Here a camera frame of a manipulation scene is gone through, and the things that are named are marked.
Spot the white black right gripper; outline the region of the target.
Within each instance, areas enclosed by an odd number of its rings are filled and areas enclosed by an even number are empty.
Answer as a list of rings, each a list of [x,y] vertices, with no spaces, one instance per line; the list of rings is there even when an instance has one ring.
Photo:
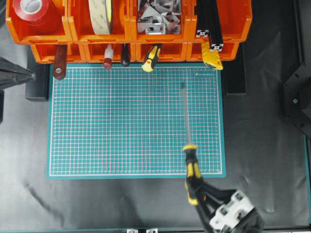
[[[260,233],[264,221],[249,197],[237,189],[218,189],[203,178],[186,178],[188,202],[206,233]]]

